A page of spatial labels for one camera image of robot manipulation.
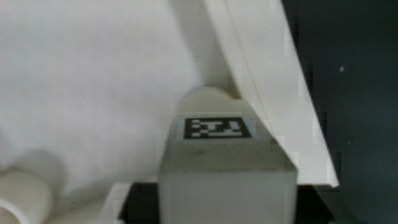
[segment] white tube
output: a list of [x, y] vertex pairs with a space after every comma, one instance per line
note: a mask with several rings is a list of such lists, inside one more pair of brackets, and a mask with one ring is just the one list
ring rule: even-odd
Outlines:
[[43, 224], [54, 206], [54, 193], [43, 179], [13, 171], [0, 177], [3, 224]]

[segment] curved white object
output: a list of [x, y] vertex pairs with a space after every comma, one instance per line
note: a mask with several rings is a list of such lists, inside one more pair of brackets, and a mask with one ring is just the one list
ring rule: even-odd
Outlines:
[[3, 224], [43, 224], [52, 207], [54, 193], [42, 178], [22, 171], [10, 172], [0, 177], [0, 208], [8, 221]]
[[299, 167], [299, 184], [338, 186], [280, 0], [207, 0], [241, 94]]

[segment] black and white square marker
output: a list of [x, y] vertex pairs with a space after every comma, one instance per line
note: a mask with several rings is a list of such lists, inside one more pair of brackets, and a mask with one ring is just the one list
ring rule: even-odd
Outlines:
[[251, 138], [242, 117], [186, 119], [186, 139]]

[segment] dark background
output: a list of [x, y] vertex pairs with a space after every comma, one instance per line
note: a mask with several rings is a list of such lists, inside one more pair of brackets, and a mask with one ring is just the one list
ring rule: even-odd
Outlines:
[[398, 223], [398, 0], [283, 0], [342, 181], [370, 224]]

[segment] white panel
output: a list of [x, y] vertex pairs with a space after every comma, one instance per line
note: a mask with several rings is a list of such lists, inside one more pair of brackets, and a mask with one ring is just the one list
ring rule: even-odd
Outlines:
[[242, 97], [299, 167], [301, 184], [338, 185], [280, 0], [207, 0]]

